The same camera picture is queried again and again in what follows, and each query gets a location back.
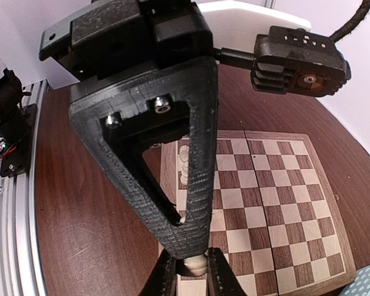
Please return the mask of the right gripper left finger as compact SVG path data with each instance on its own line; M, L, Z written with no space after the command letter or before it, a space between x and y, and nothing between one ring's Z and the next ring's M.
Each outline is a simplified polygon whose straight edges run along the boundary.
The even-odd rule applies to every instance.
M139 296L175 296L176 288L176 259L162 251Z

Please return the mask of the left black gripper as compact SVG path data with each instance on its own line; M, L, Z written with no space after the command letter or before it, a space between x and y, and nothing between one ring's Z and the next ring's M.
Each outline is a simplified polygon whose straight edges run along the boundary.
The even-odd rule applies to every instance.
M213 55L213 34L193 1L92 1L46 29L39 49L41 61L53 58L80 81Z

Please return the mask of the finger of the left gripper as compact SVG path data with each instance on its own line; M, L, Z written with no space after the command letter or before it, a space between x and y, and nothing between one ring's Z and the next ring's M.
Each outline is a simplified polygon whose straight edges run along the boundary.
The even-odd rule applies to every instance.
M148 230L174 258L205 253L212 215L218 68L199 57L146 63L69 90L75 133ZM188 184L179 148L189 146Z

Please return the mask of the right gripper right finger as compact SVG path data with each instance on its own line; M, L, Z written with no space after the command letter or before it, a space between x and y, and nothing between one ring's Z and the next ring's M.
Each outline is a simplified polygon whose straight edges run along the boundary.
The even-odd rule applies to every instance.
M227 259L219 248L210 247L207 252L207 295L245 295Z

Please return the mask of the white queen chess piece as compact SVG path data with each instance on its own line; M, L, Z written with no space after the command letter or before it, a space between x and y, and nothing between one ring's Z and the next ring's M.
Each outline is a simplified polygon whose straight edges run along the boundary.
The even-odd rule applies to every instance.
M181 172L180 182L183 185L187 185L189 179L189 146L187 145L179 148L178 166Z

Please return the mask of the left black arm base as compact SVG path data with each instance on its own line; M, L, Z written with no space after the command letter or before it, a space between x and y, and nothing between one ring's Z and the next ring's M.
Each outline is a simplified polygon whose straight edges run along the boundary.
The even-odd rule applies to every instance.
M14 71L5 68L0 78L0 176L11 178L31 167L36 104L23 105L30 97Z

